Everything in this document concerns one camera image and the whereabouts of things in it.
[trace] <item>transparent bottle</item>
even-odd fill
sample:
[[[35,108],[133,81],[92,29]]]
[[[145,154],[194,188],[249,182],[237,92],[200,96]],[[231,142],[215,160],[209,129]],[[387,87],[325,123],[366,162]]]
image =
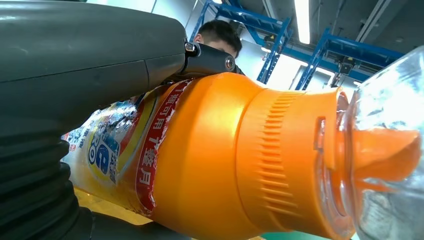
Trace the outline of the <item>transparent bottle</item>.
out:
[[[419,47],[362,84],[342,117],[351,183],[340,190],[361,240],[424,239],[423,113]]]

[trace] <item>green floor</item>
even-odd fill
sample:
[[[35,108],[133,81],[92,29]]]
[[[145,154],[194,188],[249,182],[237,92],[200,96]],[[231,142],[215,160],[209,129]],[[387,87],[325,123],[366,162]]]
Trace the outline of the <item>green floor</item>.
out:
[[[294,232],[278,232],[278,233],[267,233],[262,235],[266,240],[327,240],[320,236],[310,235],[298,231]],[[352,237],[352,240],[360,240],[359,237],[355,234]]]

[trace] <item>bottle label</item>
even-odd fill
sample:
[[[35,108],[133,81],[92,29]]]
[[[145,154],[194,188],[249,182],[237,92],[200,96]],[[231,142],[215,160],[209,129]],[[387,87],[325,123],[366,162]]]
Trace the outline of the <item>bottle label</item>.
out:
[[[152,214],[155,207],[153,183],[155,180],[158,148],[165,137],[168,123],[174,113],[177,101],[188,84],[187,81],[181,82],[165,98],[152,118],[144,145],[141,148],[135,186],[137,197],[144,207],[143,214],[147,216]]]
[[[69,142],[69,153],[62,161],[71,167],[74,186],[150,216],[156,205],[153,187],[158,148],[189,84],[160,86],[116,102],[62,136]]]

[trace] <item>person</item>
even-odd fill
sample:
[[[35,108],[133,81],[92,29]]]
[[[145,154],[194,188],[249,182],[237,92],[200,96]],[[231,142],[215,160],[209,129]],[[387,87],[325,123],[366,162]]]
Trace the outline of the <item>person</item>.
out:
[[[233,27],[226,21],[212,20],[202,25],[194,41],[232,55],[239,56],[242,42]]]

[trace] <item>black hair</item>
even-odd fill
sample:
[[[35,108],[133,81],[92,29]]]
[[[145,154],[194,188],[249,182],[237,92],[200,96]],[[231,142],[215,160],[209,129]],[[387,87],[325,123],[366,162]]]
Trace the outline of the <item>black hair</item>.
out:
[[[240,37],[237,35],[234,28],[226,21],[209,21],[201,26],[198,33],[202,35],[205,44],[208,42],[217,42],[219,40],[226,42],[237,53],[235,56],[236,58],[239,56],[240,50],[242,50]]]

